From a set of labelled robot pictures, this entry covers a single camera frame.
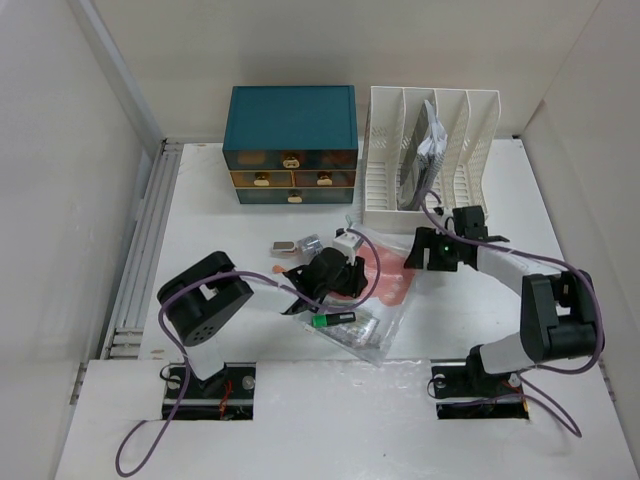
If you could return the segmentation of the grey spiral setup guide booklet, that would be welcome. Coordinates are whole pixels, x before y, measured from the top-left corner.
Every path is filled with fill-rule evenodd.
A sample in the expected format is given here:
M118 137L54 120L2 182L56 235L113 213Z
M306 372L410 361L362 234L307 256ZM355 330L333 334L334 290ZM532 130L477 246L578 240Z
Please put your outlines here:
M448 134L434 105L423 100L409 145L400 166L397 207L416 211L424 200L424 190L430 189L440 172L448 143Z

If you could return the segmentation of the yellow drawer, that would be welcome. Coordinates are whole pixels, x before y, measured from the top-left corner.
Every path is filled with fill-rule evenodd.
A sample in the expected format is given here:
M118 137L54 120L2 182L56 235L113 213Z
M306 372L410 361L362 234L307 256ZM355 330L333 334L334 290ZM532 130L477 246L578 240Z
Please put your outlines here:
M285 188L294 185L288 171L231 171L230 176L236 188Z

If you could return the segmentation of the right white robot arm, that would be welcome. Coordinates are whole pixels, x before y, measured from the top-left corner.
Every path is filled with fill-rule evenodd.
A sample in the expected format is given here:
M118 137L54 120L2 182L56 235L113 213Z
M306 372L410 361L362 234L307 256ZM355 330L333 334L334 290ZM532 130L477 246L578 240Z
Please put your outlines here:
M485 274L520 299L519 329L501 340L473 347L461 367L439 370L443 380L470 396L494 396L501 382L532 368L552 370L553 361L599 359L605 335L602 313L589 274L562 260L512 247L492 235L479 206L436 208L429 227L415 231L407 269L454 273L460 265Z

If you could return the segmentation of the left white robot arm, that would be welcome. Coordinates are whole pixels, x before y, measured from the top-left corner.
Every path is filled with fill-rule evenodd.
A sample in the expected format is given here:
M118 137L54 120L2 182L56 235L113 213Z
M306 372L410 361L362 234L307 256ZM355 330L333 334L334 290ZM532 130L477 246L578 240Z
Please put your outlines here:
M285 290L296 301L285 316L316 313L330 293L356 299L368 286L365 259L350 258L333 247L324 248L308 264L284 273ZM273 286L266 276L238 271L230 257L216 251L163 285L156 298L160 319L174 328L175 340L187 359L189 384L198 394L217 394L228 376L227 364L216 352L213 338L254 295L249 278Z

